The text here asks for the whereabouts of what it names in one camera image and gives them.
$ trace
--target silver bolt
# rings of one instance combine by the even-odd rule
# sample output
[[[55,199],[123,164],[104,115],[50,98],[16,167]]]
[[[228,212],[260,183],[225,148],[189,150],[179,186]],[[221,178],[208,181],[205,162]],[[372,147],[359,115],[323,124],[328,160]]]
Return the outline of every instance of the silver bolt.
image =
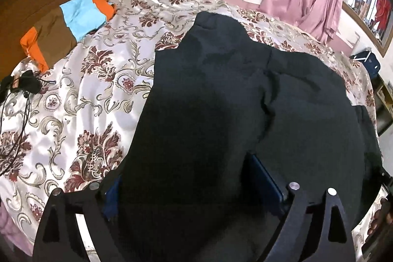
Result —
[[[337,191],[333,188],[329,188],[329,189],[327,189],[327,193],[329,193],[330,195],[336,195]]]
[[[93,182],[89,185],[90,190],[97,190],[99,188],[98,182]]]
[[[300,189],[300,185],[299,185],[297,182],[291,182],[291,183],[289,184],[289,187],[290,187],[292,190],[299,190],[299,189]]]
[[[56,188],[56,189],[54,189],[54,190],[52,191],[52,194],[53,194],[53,195],[59,195],[61,192],[62,192],[62,189]]]

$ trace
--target orange sleeve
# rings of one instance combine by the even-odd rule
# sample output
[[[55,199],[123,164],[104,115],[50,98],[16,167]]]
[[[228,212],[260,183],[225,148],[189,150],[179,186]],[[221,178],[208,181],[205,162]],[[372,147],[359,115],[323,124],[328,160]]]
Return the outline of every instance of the orange sleeve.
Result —
[[[116,8],[109,5],[107,0],[93,0],[93,3],[97,6],[98,10],[107,17],[107,21],[115,14]]]
[[[20,44],[26,55],[37,62],[38,68],[41,70],[41,72],[45,72],[49,69],[49,67],[44,59],[44,56],[42,55],[40,47],[38,47],[37,37],[37,30],[35,27],[31,27],[29,31],[21,38]]]

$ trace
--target hand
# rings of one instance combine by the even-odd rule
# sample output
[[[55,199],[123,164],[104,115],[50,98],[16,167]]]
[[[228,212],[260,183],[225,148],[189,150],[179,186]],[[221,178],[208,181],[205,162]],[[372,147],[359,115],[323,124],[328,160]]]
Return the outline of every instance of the hand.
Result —
[[[382,198],[381,199],[381,204],[383,204],[385,201],[387,201],[387,200],[385,198]],[[381,210],[377,210],[375,212],[374,217],[373,217],[373,222],[371,222],[370,229],[367,232],[368,235],[371,235],[375,231],[375,229],[377,228],[377,219],[379,217],[380,212],[381,212]],[[386,223],[388,225],[392,225],[393,224],[393,213],[392,213],[392,211],[390,211],[388,213],[388,215],[386,216]]]

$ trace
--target dark blue bag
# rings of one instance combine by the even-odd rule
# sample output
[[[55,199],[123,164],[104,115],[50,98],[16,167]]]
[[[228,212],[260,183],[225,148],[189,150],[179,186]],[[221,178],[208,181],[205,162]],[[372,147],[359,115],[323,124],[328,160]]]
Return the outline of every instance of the dark blue bag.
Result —
[[[367,72],[369,73],[370,79],[374,79],[378,76],[378,72],[381,69],[381,64],[371,51],[362,51],[361,53],[352,55],[350,58],[360,61],[364,65]]]

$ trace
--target bedspread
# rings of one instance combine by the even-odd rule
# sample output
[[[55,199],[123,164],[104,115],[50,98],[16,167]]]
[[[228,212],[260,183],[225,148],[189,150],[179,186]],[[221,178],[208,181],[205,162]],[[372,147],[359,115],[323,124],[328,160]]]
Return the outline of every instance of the bedspread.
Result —
[[[54,188],[81,190],[124,159],[153,85],[155,51],[175,50],[202,10],[234,17],[254,41],[317,56],[344,79],[351,104],[365,105],[376,124],[373,90],[362,64],[286,23],[224,0],[111,1],[117,5],[114,18],[42,75],[56,84],[44,83],[31,97],[17,159],[0,178],[0,197],[31,242]],[[29,69],[38,70],[27,58],[15,72]],[[13,94],[5,104],[2,152],[21,131],[25,103],[22,94]],[[8,164],[1,159],[0,169]]]

